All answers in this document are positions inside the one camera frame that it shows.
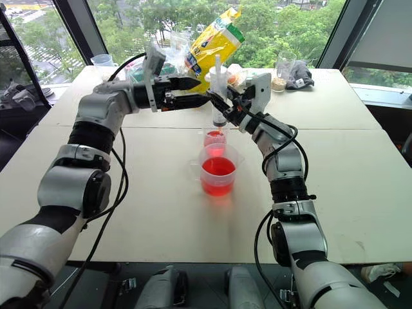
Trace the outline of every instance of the white table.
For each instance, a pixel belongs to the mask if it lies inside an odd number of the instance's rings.
[[[312,69],[315,87],[272,92],[266,112],[298,129],[381,129],[338,70]],[[72,126],[80,99],[101,82],[96,68],[86,66],[41,126]],[[124,127],[201,128],[211,124],[211,104],[198,109],[152,113],[141,110]]]
[[[34,129],[0,173],[0,234],[38,211],[37,186],[71,128]],[[189,161],[201,149],[198,129],[125,128],[131,188],[116,210],[95,261],[253,263],[256,227],[270,209],[270,187],[250,136],[228,141],[245,157],[232,195],[211,198]],[[308,192],[338,263],[409,261],[412,172],[382,130],[300,130],[309,157]],[[120,141],[115,142],[120,151]],[[113,161],[112,200],[120,178]],[[100,222],[91,224],[70,259],[84,260]],[[259,256],[275,263],[266,235]]]

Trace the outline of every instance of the yellow bag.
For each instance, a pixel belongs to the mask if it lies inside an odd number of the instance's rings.
[[[220,54],[221,62],[225,62],[245,40],[242,33],[232,24],[240,16],[234,8],[229,8],[225,13],[210,24],[193,43],[185,59],[186,66],[191,69],[201,84],[191,91],[203,93],[209,88],[205,75],[214,66],[215,55]]]

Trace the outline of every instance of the gray cloth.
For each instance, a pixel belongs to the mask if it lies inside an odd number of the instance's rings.
[[[315,82],[311,78],[312,73],[306,67],[303,61],[295,61],[294,66],[290,70],[289,80],[286,83],[287,90],[303,89],[308,86],[314,86]]]

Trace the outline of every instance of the robotic arm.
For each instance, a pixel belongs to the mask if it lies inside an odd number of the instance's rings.
[[[141,108],[195,108],[209,100],[228,121],[250,133],[263,154],[278,219],[272,225],[274,255],[279,264],[291,267],[302,308],[385,308],[344,267],[326,259],[326,240],[314,196],[304,184],[300,152],[288,143],[292,129],[263,114],[270,99],[270,75],[248,80],[243,93],[229,88],[229,106],[213,93],[175,96],[174,90],[191,89],[199,82],[154,79],[163,61],[156,52],[149,53],[144,83],[105,82],[81,99],[69,141],[39,185],[39,213],[0,238],[0,308],[42,308],[47,303],[48,289],[86,220],[108,206],[109,154],[125,115]]]

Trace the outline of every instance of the floor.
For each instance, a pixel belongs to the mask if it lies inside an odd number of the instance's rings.
[[[133,309],[145,282],[151,274],[167,266],[165,263],[122,263],[119,274],[109,276],[95,270],[88,270],[84,277],[79,281],[66,309],[80,308],[114,308],[114,309]],[[224,273],[232,265],[228,264],[174,264],[177,269],[187,272],[189,277],[189,293],[187,306],[191,308],[212,308],[227,309],[229,301],[224,293]],[[274,296],[268,291],[267,286],[260,278],[255,265],[243,265],[248,268],[250,274],[255,279],[257,286],[265,300],[266,308],[278,309],[280,306],[276,303]],[[73,267],[65,267],[59,275],[59,286],[73,271]],[[360,277],[360,267],[348,267],[350,272],[356,277]],[[263,270],[276,288],[288,288],[290,286],[290,271],[279,265],[263,265]],[[115,306],[104,306],[102,304],[105,294],[105,288],[109,281],[116,282],[124,279],[135,277],[137,288],[127,294],[117,297]],[[406,277],[402,274],[388,279],[392,285],[400,291],[400,297],[395,297],[383,285],[384,279],[380,278],[376,282],[365,284],[389,309],[406,309],[412,307],[412,277]],[[46,306],[47,309],[57,308],[61,302],[65,291],[69,287],[69,280],[52,298]]]

